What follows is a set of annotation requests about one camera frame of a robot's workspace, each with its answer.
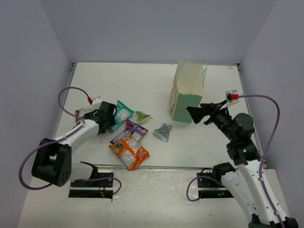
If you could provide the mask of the red chips bag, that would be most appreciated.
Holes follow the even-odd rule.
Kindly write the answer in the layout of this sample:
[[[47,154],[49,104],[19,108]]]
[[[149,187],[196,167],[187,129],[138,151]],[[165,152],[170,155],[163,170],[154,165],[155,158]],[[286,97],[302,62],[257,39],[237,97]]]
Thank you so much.
[[[76,125],[79,125],[82,121],[81,119],[85,119],[85,115],[88,113],[91,113],[93,111],[92,108],[81,108],[78,110],[75,110],[75,115],[76,115]]]

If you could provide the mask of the orange snack packet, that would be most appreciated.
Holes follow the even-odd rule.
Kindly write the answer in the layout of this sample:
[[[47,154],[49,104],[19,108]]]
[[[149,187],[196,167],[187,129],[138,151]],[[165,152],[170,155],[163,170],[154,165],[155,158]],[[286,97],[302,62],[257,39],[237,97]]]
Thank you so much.
[[[129,171],[136,170],[150,157],[148,151],[132,135],[109,145],[109,148],[123,161]]]

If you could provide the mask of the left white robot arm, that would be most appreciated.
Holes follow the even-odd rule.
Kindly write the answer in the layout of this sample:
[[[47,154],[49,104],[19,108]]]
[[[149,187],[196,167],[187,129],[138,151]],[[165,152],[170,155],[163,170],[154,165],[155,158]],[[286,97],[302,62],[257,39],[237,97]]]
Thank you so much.
[[[72,163],[72,154],[86,141],[114,125],[116,114],[116,105],[102,102],[99,109],[88,113],[71,131],[55,139],[43,139],[34,159],[32,176],[58,187],[68,181],[83,181],[90,187],[96,185],[99,175],[94,172],[93,165]]]

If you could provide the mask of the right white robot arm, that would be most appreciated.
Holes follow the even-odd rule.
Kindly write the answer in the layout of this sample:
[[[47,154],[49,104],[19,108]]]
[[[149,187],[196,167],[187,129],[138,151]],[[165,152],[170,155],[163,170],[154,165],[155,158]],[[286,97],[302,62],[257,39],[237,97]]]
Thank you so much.
[[[226,103],[187,107],[194,123],[208,116],[204,124],[215,124],[229,139],[227,151],[234,164],[215,165],[211,177],[213,184],[224,186],[232,194],[248,219],[248,227],[297,228],[296,219],[283,210],[263,176],[263,161],[251,139],[255,131],[253,118],[246,113],[232,118]]]

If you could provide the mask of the green paper bag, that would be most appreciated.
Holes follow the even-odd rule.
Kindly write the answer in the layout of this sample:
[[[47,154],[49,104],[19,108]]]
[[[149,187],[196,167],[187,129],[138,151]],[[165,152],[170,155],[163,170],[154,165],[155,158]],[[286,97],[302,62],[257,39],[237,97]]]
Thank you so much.
[[[173,121],[192,122],[192,117],[186,108],[188,106],[197,107],[201,103],[207,69],[207,66],[199,62],[179,61],[169,104],[169,111]]]

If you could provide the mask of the teal snack packet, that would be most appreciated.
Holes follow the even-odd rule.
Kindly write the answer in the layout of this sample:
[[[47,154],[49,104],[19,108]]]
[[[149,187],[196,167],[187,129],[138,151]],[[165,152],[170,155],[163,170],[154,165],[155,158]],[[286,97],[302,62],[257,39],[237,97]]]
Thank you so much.
[[[115,124],[108,128],[109,132],[113,133],[116,131],[126,120],[128,120],[133,114],[134,111],[127,107],[120,100],[117,100],[117,114],[114,117]]]

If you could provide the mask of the purple snack packet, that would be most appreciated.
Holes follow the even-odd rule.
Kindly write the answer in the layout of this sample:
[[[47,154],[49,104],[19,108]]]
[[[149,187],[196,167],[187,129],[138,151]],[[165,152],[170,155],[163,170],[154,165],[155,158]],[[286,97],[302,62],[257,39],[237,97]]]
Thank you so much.
[[[110,144],[115,144],[120,139],[125,140],[127,137],[132,136],[136,141],[140,142],[141,139],[148,133],[148,130],[139,124],[136,124],[130,120],[126,121],[125,129],[116,135]]]

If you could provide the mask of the small green wrapper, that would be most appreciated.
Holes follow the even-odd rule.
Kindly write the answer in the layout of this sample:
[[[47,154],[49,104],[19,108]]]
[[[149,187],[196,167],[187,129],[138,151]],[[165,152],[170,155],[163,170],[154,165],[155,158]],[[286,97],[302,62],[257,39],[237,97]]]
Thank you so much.
[[[152,121],[152,116],[149,114],[145,114],[141,111],[135,111],[135,113],[138,116],[136,120],[138,124],[146,124]]]

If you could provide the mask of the silver foil wrapper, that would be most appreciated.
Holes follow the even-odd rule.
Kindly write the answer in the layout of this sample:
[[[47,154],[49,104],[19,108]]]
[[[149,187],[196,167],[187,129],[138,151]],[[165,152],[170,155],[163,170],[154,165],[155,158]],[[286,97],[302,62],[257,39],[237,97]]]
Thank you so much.
[[[169,141],[171,124],[163,123],[160,128],[154,130],[153,134],[164,142]]]

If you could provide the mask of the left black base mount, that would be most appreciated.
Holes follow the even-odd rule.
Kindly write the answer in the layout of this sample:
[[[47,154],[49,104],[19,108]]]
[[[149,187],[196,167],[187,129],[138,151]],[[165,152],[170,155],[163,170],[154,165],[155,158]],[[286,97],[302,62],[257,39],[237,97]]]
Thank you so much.
[[[92,199],[112,199],[113,198],[113,179],[111,172],[99,172],[96,178],[109,179],[95,182],[75,181],[70,184],[69,198],[92,198]]]

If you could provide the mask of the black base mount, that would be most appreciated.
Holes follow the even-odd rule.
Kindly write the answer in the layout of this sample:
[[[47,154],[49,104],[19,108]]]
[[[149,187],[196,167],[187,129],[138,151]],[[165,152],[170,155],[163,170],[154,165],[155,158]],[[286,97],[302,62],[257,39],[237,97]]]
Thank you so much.
[[[95,182],[75,181],[70,184],[69,198],[92,198],[92,199],[112,199],[113,198],[113,179],[111,172],[99,172],[96,178],[109,179]]]
[[[232,194],[227,189],[210,179],[199,178],[197,179],[197,184],[199,197],[201,199],[233,198]]]

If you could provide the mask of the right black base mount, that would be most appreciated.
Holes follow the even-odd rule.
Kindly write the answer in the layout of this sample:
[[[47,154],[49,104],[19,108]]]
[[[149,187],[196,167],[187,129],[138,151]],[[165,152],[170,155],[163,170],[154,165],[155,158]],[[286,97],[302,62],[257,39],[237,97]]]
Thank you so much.
[[[199,178],[197,179],[197,184],[199,197],[201,199],[233,198],[232,194],[227,189],[210,179]]]

